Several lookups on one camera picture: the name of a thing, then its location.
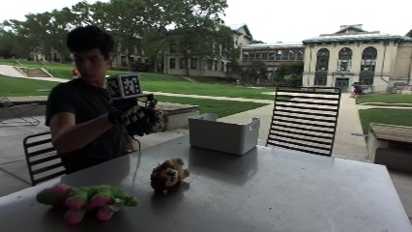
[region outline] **stairs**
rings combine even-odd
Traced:
[[[195,82],[197,83],[199,81],[191,77],[187,77],[187,76],[181,76],[185,80],[191,81],[191,82]]]
[[[52,77],[47,72],[44,72],[40,68],[24,68],[19,67],[21,73],[24,73],[28,77]]]

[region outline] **pink plush toy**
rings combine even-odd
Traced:
[[[39,203],[52,206],[65,206],[64,221],[77,224],[85,212],[96,209],[96,218],[105,221],[112,218],[123,205],[135,207],[137,199],[112,186],[73,188],[57,185],[43,189],[37,195]]]

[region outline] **gray table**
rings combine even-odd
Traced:
[[[180,192],[156,195],[151,171],[173,157],[191,177]],[[115,185],[140,205],[69,227],[61,212],[35,201],[56,183]],[[261,146],[236,157],[191,147],[188,136],[1,197],[0,230],[412,231],[385,166]]]

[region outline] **man's hand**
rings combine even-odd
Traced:
[[[127,112],[113,110],[109,113],[112,124],[125,125],[129,135],[143,136],[159,132],[164,127],[164,111],[144,106],[133,106]]]

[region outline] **black metal chair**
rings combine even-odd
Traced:
[[[332,155],[340,88],[277,87],[267,146]]]
[[[0,124],[27,123],[32,126],[37,126],[40,124],[40,121],[37,119],[27,115],[24,116],[28,111],[33,110],[39,106],[39,103],[13,104],[0,90],[0,105],[3,105],[3,107],[8,110],[11,114],[11,117],[0,120]],[[15,118],[19,118],[20,121],[9,121]]]
[[[32,186],[65,175],[49,131],[28,135],[23,140],[23,147]]]

